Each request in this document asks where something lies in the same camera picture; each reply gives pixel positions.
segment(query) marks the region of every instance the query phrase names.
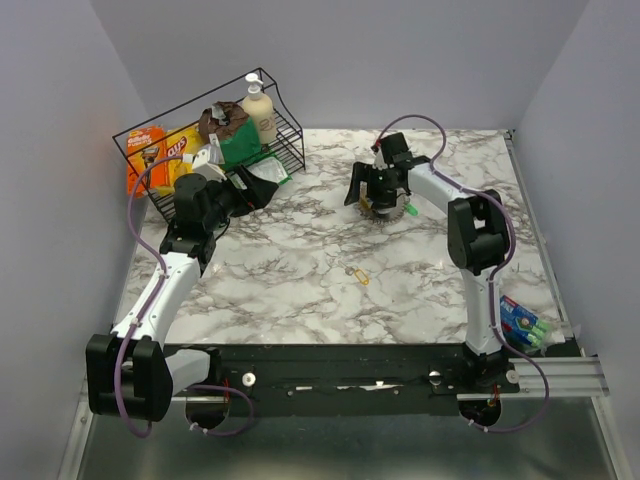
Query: marble surface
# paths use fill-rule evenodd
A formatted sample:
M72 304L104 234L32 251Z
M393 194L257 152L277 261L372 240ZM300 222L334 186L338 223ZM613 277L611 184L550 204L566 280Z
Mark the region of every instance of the marble surface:
M475 188L495 188L518 243L501 291L559 323L529 217L502 133L450 131L438 161ZM464 340L462 278L448 257L446 217L413 196L419 215L377 226L344 207L351 166L369 161L376 132L306 130L306 172L297 172L263 211L233 219L208 270L167 337L175 343L450 343ZM436 131L405 131L414 154L432 155ZM142 236L159 246L162 218L148 209ZM340 264L359 267L368 286ZM138 247L118 318L155 266ZM554 336L561 341L558 332Z

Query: orange box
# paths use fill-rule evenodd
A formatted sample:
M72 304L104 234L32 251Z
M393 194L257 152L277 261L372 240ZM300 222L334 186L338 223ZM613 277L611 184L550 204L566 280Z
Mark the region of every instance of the orange box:
M133 185L138 179L137 174L140 174L156 160L167 156L167 147L165 141L162 140L163 137L164 130L161 127L156 126L141 128L129 133L129 138L127 138L127 156L133 167L136 169L134 172L131 167L127 165L127 193L129 195L131 195ZM167 164L164 163L162 165L158 165L151 170L148 181L149 188L167 185L169 182ZM136 191L136 198L142 197L143 195L146 195L146 193L144 186L140 183L138 190Z

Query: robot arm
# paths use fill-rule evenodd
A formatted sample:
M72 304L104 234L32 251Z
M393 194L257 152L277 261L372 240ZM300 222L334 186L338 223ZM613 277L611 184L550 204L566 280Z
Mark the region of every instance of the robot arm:
M398 208L402 193L416 193L447 214L449 256L460 268L465 287L465 343L478 356L500 351L502 346L491 328L488 286L491 270L504 260L509 249L504 218L486 199L462 193L438 177L427 157L413 157L402 133L384 137L374 151L373 165L354 164L345 205L365 202L376 215L381 215ZM362 183L366 183L366 193ZM495 191L485 193L500 201ZM476 227L478 221L484 225ZM496 287L496 309L499 296Z
M262 180L244 167L234 173L246 188L238 190L226 175L209 163L201 150L194 161L196 173L175 183L175 217L160 245L166 274L158 265L149 284L109 335L94 335L86 348L89 406L94 413L118 415L114 375L121 370L122 398L129 417L159 421L171 397L212 375L211 356L191 349L165 359L164 342L183 300L204 273L216 247L214 231L230 217L264 208L278 185ZM161 277L164 282L156 292ZM145 313L143 306L149 303ZM137 328L129 333L132 322ZM125 362L117 364L118 351L127 335Z

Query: green bag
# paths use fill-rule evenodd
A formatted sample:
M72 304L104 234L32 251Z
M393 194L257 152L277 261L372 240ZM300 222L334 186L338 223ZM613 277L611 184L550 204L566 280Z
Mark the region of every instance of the green bag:
M236 166L242 163L254 163L257 158L253 157L259 156L262 145L253 119L249 117L232 137L222 140L220 149L224 155L224 165Z
M212 117L211 108L202 112L198 122L198 131L205 144L209 143L209 134L215 133L224 156L223 169L236 165L251 165L266 155L263 154L260 137L253 120L235 102L217 102L226 116L228 125L220 125Z

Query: blue box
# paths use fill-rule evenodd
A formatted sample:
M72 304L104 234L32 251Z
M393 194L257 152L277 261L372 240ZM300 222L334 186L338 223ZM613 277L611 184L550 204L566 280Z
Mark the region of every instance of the blue box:
M505 338L525 347L540 348L549 332L549 326L537 315L506 295L500 299L500 322Z

